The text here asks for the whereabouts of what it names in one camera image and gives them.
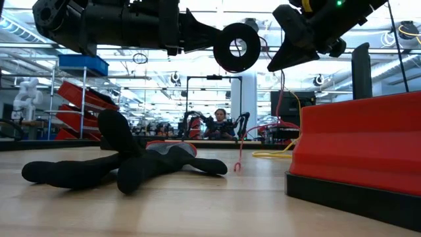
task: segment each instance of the red foam block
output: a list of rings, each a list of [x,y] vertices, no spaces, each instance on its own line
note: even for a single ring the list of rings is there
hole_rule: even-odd
[[[421,196],[421,92],[305,107],[290,173]]]

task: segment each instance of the black ring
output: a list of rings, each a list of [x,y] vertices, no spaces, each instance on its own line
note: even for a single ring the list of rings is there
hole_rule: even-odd
[[[4,122],[5,124],[11,125],[14,129],[16,129],[16,131],[18,131],[18,136],[11,136],[11,135],[5,134],[2,131],[0,131],[0,136],[3,136],[5,138],[12,138],[16,142],[19,142],[20,140],[22,140],[24,138],[24,135],[25,135],[24,131],[21,129],[20,126],[15,124],[13,121],[0,118],[0,122]]]
[[[244,55],[236,57],[231,53],[231,42],[241,39],[247,44]],[[228,72],[243,72],[251,68],[260,56],[260,38],[251,26],[233,23],[221,32],[213,47],[216,62]]]

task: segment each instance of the desk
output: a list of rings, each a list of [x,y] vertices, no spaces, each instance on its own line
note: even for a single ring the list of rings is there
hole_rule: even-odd
[[[284,172],[290,160],[271,161],[244,151],[243,171],[234,173],[238,150],[199,150],[229,167],[223,178],[187,171],[158,177],[134,196],[115,183],[68,191],[25,181],[30,161],[85,160],[110,155],[98,147],[0,153],[0,236],[190,237],[420,236],[420,233],[287,197]]]

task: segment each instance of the black plush toy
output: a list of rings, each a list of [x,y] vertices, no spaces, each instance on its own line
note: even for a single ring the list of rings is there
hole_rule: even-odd
[[[118,153],[89,161],[34,161],[22,169],[30,182],[58,188],[84,189],[99,185],[112,170],[118,169],[118,189],[130,194],[152,177],[176,172],[191,165],[209,174],[226,174],[227,166],[216,159],[195,158],[195,149],[186,143],[155,143],[140,148],[132,138],[127,120],[116,111],[98,116],[99,130]]]

